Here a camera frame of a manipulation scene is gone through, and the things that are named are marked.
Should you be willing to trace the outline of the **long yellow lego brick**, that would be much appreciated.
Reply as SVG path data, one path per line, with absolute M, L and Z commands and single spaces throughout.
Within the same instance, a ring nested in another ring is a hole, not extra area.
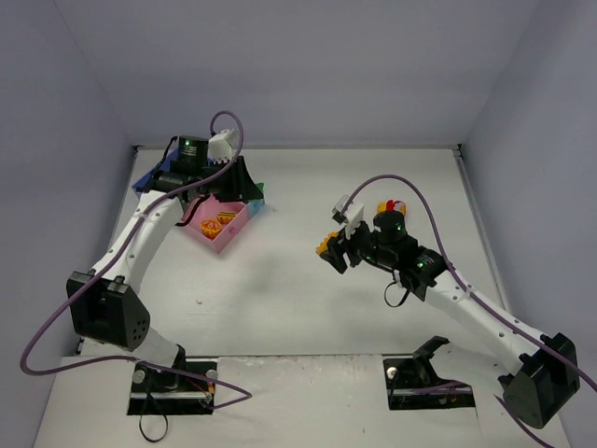
M 323 241 L 316 247 L 315 249 L 315 253 L 318 256 L 321 256 L 323 253 L 328 251 L 328 243 L 330 240 L 332 240 L 333 238 L 336 238 L 338 236 L 338 232 L 337 231 L 332 231 L 330 232 L 324 239 Z

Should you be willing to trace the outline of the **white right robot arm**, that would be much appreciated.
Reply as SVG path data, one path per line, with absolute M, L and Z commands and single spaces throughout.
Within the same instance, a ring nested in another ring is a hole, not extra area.
M 477 337 L 504 366 L 498 378 L 503 400 L 524 424 L 545 427 L 578 391 L 574 343 L 561 333 L 549 337 L 476 295 L 437 251 L 408 234 L 400 212 L 380 212 L 371 225 L 361 210 L 332 217 L 340 229 L 317 247 L 317 255 L 339 273 L 362 262 L 390 273 L 407 294 Z

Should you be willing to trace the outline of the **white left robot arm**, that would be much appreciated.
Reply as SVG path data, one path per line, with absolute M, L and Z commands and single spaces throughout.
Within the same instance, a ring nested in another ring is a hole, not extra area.
M 185 349 L 162 337 L 139 297 L 143 278 L 171 229 L 199 220 L 201 206 L 225 212 L 263 201 L 232 130 L 208 139 L 180 136 L 137 189 L 137 208 L 108 252 L 66 284 L 76 333 L 113 345 L 123 357 L 184 370 Z

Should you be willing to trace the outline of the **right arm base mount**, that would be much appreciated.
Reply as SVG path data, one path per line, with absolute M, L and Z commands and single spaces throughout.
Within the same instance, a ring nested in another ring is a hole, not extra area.
M 390 411 L 447 411 L 476 405 L 469 385 L 442 379 L 428 359 L 390 357 L 382 365 Z

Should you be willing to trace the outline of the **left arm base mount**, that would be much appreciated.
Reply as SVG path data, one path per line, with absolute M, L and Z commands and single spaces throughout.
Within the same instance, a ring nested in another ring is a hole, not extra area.
M 204 376 L 217 377 L 217 362 L 188 360 L 187 371 L 201 379 L 158 371 L 137 363 L 134 366 L 127 415 L 211 415 L 215 405 L 215 384 Z

